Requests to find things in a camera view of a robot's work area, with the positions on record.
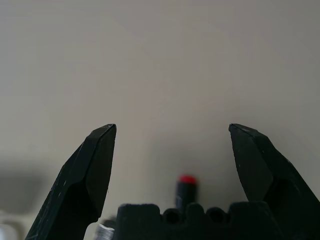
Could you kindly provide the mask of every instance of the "beige background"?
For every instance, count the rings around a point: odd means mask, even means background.
[[[172,207],[182,173],[205,208],[245,200],[229,123],[268,135],[319,197],[319,12],[316,0],[1,0],[0,187],[22,206],[5,217],[26,235],[61,166],[107,123],[103,217]]]

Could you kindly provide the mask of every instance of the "black plastic claw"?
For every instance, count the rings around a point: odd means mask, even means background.
[[[82,240],[104,206],[116,125],[90,133],[62,166],[25,240]]]

